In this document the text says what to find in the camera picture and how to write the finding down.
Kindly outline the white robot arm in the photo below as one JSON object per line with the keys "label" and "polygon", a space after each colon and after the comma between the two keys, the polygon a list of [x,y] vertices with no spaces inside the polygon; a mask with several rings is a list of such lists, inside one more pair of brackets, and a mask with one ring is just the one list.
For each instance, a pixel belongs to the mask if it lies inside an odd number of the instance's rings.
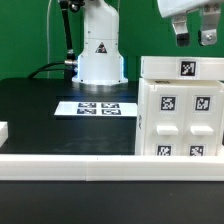
{"label": "white robot arm", "polygon": [[[125,83],[123,58],[118,50],[119,15],[105,0],[84,0],[84,49],[78,56],[75,82],[90,85]],[[176,43],[190,44],[187,15],[199,11],[199,43],[217,42],[224,0],[157,0],[160,15],[171,20]],[[224,57],[143,56],[141,76],[158,80],[224,80]]]}

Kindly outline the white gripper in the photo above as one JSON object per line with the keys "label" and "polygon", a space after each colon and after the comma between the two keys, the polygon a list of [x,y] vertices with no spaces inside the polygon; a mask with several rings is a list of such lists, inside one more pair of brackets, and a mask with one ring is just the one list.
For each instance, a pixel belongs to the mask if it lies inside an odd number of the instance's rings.
{"label": "white gripper", "polygon": [[200,8],[201,26],[199,43],[202,46],[214,45],[217,42],[217,29],[221,17],[221,4],[224,0],[157,0],[159,12],[163,18],[172,17],[176,44],[185,47],[190,44],[186,13]]}

